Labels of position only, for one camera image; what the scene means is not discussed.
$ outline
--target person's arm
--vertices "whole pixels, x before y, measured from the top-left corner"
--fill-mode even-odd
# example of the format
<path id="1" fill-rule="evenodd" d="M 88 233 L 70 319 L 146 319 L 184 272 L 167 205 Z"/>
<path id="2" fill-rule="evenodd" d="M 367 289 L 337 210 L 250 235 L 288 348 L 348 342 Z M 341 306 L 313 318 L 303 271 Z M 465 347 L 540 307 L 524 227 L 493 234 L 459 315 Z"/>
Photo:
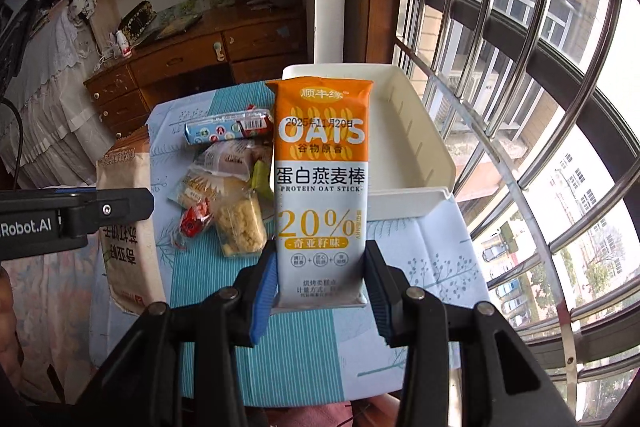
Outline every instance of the person's arm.
<path id="1" fill-rule="evenodd" d="M 9 275 L 0 267 L 0 365 L 14 387 L 22 378 L 15 336 L 14 294 Z"/>

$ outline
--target table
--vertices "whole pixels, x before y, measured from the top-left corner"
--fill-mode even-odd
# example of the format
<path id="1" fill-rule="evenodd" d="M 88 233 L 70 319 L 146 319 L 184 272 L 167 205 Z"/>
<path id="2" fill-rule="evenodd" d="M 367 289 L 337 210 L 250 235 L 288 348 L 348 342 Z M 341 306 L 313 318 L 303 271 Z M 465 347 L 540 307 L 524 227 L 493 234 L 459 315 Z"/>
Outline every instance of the table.
<path id="1" fill-rule="evenodd" d="M 173 100 L 155 108 L 151 137 L 153 214 L 162 282 L 171 306 L 191 304 L 231 284 L 238 270 L 255 259 L 225 259 L 215 231 L 187 252 L 175 253 L 170 234 L 180 209 L 167 200 L 193 159 L 181 122 L 201 114 L 271 107 L 273 93 L 263 83 L 234 86 Z M 273 227 L 273 221 L 267 223 Z M 471 307 L 488 299 L 466 226 L 453 198 L 429 216 L 367 223 L 385 260 L 443 301 Z M 104 266 L 96 270 L 90 353 L 101 363 L 135 317 L 108 296 Z M 402 387 L 406 350 L 391 349 L 378 335 L 370 308 L 273 315 L 254 349 L 238 348 L 238 375 L 244 403 L 254 407 L 295 407 L 338 402 Z M 459 365 L 455 352 L 451 364 Z M 193 396 L 193 345 L 183 354 L 182 391 Z"/>

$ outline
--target brown paper snack bag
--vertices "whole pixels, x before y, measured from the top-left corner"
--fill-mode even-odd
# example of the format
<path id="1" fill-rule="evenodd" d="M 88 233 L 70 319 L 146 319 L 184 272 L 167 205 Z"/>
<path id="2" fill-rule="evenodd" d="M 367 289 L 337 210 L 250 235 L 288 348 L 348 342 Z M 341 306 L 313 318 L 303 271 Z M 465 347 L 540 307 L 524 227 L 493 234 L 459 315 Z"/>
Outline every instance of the brown paper snack bag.
<path id="1" fill-rule="evenodd" d="M 97 188 L 150 188 L 149 133 L 145 126 L 117 140 L 97 163 Z M 124 311 L 140 315 L 165 301 L 152 218 L 100 229 L 111 297 Z"/>

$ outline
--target wooden drawer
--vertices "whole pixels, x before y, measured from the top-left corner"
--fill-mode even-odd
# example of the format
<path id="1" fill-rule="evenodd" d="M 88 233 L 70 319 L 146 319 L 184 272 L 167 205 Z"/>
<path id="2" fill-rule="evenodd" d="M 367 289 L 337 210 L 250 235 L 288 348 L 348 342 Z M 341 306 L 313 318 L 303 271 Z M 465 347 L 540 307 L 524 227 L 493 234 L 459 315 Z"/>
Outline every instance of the wooden drawer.
<path id="1" fill-rule="evenodd" d="M 282 70 L 292 64 L 306 64 L 306 54 L 276 55 L 231 64 L 236 84 L 282 78 Z"/>
<path id="2" fill-rule="evenodd" d="M 129 69 L 126 66 L 121 66 L 98 76 L 95 80 L 89 80 L 86 83 L 86 89 L 95 105 L 102 107 L 114 98 L 136 90 L 136 83 Z"/>
<path id="3" fill-rule="evenodd" d="M 216 42 L 220 45 L 218 53 L 214 49 Z M 148 86 L 162 78 L 226 62 L 222 42 L 219 33 L 180 42 L 134 60 L 130 68 L 138 85 Z"/>
<path id="4" fill-rule="evenodd" d="M 305 35 L 300 19 L 242 26 L 223 35 L 231 62 L 305 51 Z"/>
<path id="5" fill-rule="evenodd" d="M 113 131 L 116 138 L 124 138 L 125 136 L 129 136 L 136 129 L 142 127 L 146 123 L 147 118 L 149 118 L 148 114 L 137 116 L 131 120 L 115 123 L 114 125 L 111 125 L 109 129 Z"/>
<path id="6" fill-rule="evenodd" d="M 116 124 L 147 113 L 148 109 L 142 95 L 138 90 L 135 90 L 104 104 L 100 108 L 100 121 L 107 127 L 113 128 Z"/>

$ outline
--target orange and white snack wrapper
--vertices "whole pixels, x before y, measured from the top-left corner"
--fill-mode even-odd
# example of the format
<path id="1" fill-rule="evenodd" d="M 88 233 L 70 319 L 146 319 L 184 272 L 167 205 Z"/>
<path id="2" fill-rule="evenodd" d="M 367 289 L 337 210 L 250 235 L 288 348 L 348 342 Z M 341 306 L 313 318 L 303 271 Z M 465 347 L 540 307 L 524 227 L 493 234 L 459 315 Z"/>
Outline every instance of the orange and white snack wrapper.
<path id="1" fill-rule="evenodd" d="M 314 76 L 267 83 L 276 93 L 276 309 L 365 303 L 372 84 Z"/>

